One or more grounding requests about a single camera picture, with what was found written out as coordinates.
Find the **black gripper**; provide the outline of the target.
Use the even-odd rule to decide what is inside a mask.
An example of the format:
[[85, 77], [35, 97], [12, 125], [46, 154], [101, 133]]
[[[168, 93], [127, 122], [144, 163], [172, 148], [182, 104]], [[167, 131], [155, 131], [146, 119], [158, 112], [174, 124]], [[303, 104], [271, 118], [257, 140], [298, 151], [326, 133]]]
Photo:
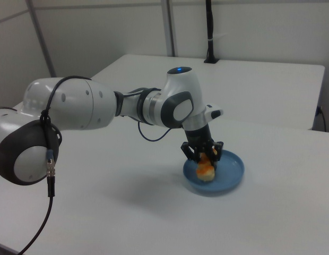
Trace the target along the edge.
[[187, 159], [199, 162], [201, 160], [200, 152], [206, 152], [211, 165], [217, 168], [224, 143], [222, 141], [213, 141], [209, 125], [206, 124], [197, 130], [185, 130], [185, 134], [187, 142], [183, 142], [180, 148]]

